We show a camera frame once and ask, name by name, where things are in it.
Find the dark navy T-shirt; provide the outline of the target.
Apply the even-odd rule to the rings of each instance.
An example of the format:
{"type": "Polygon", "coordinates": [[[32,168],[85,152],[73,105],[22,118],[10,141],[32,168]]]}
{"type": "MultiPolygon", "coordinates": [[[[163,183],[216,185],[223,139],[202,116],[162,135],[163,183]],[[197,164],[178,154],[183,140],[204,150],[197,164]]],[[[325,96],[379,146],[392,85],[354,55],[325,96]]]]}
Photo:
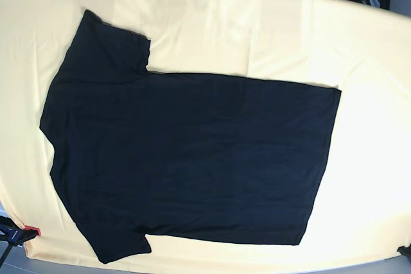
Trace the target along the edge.
{"type": "Polygon", "coordinates": [[[51,179],[104,264],[148,235],[298,245],[326,170],[341,92],[148,71],[150,41],[86,11],[48,90],[51,179]]]}

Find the cream yellow table cloth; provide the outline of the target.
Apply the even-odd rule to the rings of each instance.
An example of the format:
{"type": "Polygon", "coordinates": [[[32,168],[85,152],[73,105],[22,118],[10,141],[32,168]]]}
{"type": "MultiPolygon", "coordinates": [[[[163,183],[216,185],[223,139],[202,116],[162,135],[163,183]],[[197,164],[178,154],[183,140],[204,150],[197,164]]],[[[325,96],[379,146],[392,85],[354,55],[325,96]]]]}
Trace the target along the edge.
{"type": "Polygon", "coordinates": [[[49,177],[44,101],[84,10],[152,41],[149,68],[338,87],[328,166],[299,246],[150,236],[139,273],[302,273],[410,244],[410,19],[343,0],[1,0],[1,204],[29,259],[104,270],[49,177]]]}

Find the red black table clamp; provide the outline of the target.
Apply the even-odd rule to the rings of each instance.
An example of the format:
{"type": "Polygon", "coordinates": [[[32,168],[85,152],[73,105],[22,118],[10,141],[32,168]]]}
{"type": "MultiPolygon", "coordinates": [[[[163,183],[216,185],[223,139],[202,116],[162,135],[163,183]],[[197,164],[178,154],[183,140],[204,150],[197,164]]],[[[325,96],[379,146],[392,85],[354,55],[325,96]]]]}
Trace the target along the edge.
{"type": "Polygon", "coordinates": [[[34,227],[19,228],[10,218],[1,216],[1,241],[11,246],[19,246],[27,241],[41,236],[34,227]]]}

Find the black corner clamp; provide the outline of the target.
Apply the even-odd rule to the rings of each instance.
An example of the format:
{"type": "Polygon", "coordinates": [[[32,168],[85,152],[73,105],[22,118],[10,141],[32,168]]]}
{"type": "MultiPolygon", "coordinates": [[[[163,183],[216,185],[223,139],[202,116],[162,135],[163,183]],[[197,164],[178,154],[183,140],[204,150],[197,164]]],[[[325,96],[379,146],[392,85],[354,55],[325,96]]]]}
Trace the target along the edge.
{"type": "Polygon", "coordinates": [[[397,252],[400,253],[400,255],[406,257],[407,259],[411,259],[411,246],[400,246],[397,249],[397,252]]]}

